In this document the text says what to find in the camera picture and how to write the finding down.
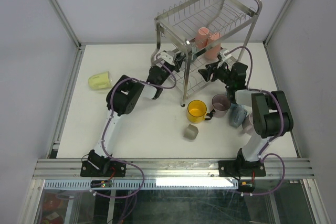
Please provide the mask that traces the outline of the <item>dark speckled grey mug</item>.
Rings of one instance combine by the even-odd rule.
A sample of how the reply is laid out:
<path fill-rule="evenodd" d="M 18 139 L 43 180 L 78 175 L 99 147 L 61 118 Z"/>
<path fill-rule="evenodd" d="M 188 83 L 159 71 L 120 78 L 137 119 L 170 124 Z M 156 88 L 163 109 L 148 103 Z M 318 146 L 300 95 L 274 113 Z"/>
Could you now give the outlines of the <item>dark speckled grey mug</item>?
<path fill-rule="evenodd" d="M 196 55 L 197 52 L 198 52 L 197 47 L 192 47 L 191 48 L 191 54 L 192 54 L 191 62 L 194 62 L 197 59 L 197 55 Z"/>

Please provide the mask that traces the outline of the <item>tall pink cup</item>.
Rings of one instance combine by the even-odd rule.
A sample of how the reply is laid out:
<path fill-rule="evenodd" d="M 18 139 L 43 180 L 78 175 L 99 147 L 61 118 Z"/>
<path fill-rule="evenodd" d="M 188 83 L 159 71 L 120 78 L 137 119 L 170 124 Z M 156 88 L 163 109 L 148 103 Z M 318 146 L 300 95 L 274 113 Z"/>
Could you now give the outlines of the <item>tall pink cup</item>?
<path fill-rule="evenodd" d="M 208 40 L 207 40 L 207 46 L 210 45 L 211 43 L 215 42 L 221 37 L 219 32 L 216 33 L 211 33 L 209 34 Z M 216 61 L 217 60 L 217 55 L 221 50 L 221 44 L 217 44 L 213 46 L 210 50 L 208 50 L 205 54 L 204 57 L 207 61 Z"/>

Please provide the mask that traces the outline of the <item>pink mug with handle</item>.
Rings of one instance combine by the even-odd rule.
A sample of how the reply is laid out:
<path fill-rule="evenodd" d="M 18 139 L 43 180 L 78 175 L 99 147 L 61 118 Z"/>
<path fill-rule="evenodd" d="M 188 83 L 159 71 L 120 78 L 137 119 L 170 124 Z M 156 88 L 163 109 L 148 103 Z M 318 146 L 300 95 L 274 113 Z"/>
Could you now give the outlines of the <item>pink mug with handle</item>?
<path fill-rule="evenodd" d="M 195 43 L 198 49 L 202 49 L 207 45 L 207 40 L 209 36 L 209 29 L 207 27 L 201 27 L 198 29 Z"/>

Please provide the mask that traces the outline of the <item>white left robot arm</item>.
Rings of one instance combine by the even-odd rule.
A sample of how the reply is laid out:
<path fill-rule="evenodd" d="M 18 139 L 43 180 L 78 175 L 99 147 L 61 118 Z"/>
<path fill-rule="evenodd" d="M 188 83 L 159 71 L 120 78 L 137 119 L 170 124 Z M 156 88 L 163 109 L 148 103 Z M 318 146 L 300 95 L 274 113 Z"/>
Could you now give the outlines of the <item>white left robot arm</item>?
<path fill-rule="evenodd" d="M 154 57 L 154 65 L 150 67 L 146 81 L 121 76 L 106 97 L 106 125 L 95 147 L 85 155 L 87 159 L 82 161 L 80 176 L 125 176 L 125 162 L 111 159 L 123 119 L 133 111 L 139 98 L 156 100 L 164 89 L 175 88 L 177 80 L 174 73 L 180 71 L 185 58 L 176 49 L 164 50 Z"/>

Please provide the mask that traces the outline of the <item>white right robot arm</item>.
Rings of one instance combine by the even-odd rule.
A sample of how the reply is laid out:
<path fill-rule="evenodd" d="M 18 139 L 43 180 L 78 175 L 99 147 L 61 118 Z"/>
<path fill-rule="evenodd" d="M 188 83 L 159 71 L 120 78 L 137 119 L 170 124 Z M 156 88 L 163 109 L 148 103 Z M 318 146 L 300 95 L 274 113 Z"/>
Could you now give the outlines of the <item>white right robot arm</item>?
<path fill-rule="evenodd" d="M 236 62 L 231 67 L 220 61 L 198 70 L 205 82 L 216 80 L 225 84 L 226 98 L 235 105 L 252 109 L 254 132 L 247 144 L 240 148 L 236 158 L 224 165 L 224 171 L 247 175 L 262 166 L 262 153 L 278 137 L 293 129 L 293 117 L 283 91 L 266 91 L 248 87 L 248 66 Z"/>

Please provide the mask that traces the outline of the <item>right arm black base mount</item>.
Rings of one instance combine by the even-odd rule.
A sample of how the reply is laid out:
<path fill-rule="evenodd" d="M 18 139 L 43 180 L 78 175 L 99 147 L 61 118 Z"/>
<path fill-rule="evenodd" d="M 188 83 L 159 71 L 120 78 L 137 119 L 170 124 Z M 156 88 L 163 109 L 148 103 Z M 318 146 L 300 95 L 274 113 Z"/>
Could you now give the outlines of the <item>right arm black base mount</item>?
<path fill-rule="evenodd" d="M 247 161 L 243 156 L 242 148 L 233 160 L 221 160 L 218 162 L 220 177 L 232 177 L 240 180 L 241 177 L 265 177 L 266 170 L 264 164 L 259 159 Z"/>

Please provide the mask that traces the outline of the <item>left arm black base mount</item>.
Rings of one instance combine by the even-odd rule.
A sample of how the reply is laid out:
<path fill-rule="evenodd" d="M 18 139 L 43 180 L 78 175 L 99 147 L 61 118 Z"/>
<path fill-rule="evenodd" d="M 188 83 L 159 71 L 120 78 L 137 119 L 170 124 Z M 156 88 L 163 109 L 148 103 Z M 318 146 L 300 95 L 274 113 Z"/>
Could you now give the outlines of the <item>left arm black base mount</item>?
<path fill-rule="evenodd" d="M 82 161 L 81 177 L 125 177 L 126 164 L 113 161 L 108 157 L 98 155 L 91 150 L 86 160 Z"/>

